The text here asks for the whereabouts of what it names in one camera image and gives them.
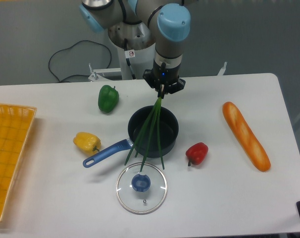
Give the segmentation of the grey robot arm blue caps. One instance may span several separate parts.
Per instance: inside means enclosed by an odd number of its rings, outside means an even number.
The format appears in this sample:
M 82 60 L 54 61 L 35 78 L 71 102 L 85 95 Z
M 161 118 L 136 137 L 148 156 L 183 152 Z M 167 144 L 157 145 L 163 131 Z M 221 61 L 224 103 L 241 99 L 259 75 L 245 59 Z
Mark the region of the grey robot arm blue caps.
M 143 78 L 163 98 L 185 87 L 179 76 L 190 33 L 191 0 L 83 0 L 79 10 L 117 48 L 123 79 Z

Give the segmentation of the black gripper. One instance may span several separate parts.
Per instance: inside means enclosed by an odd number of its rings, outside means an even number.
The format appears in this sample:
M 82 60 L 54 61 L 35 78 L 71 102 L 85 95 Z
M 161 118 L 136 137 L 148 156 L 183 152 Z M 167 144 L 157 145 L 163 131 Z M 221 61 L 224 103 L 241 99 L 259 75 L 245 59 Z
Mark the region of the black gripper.
M 152 69 L 146 69 L 143 79 L 157 91 L 157 97 L 174 94 L 184 89 L 186 81 L 179 77 L 180 65 L 170 68 L 165 62 L 153 61 Z

